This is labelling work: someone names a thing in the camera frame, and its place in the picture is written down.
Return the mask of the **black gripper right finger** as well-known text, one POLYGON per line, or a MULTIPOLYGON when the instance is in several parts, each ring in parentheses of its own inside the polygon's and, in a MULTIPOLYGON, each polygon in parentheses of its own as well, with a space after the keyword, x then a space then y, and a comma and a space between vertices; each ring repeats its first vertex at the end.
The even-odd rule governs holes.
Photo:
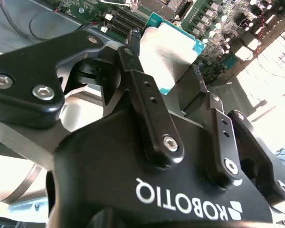
POLYGON ((202 124, 212 143, 212 179, 226 187, 246 175, 271 206, 285 203, 285 168, 249 120, 237 110, 224 113, 221 99, 206 88, 197 65, 189 67, 182 83, 185 116, 202 124))

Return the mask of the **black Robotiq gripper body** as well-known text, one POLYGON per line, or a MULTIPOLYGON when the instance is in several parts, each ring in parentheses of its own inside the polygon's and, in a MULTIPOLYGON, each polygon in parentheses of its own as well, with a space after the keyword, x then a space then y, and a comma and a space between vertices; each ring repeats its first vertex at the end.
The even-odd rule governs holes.
POLYGON ((212 179, 207 130, 170 116, 183 142, 184 158, 167 169, 152 164, 137 140, 122 150, 95 144, 88 150, 76 136, 85 127, 68 135, 54 157, 56 202, 48 226, 267 228, 273 208, 285 213, 285 203, 271 206, 246 175, 226 187, 212 179))

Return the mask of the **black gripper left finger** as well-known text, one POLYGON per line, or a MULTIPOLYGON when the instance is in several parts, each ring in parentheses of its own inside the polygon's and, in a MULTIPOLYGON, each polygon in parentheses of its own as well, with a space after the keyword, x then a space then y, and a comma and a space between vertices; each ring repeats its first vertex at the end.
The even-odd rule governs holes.
POLYGON ((129 47, 109 50, 86 31, 76 31, 39 44, 0 55, 0 123, 18 126, 42 136, 19 154, 36 164, 53 168, 60 138, 59 114, 65 103, 68 81, 75 81, 76 64, 90 61, 104 92, 104 117, 76 136, 88 150, 122 150, 132 140, 146 158, 161 169, 180 163, 184 145, 154 79, 143 72, 138 55, 129 47), (121 138, 114 146, 112 140, 121 138))

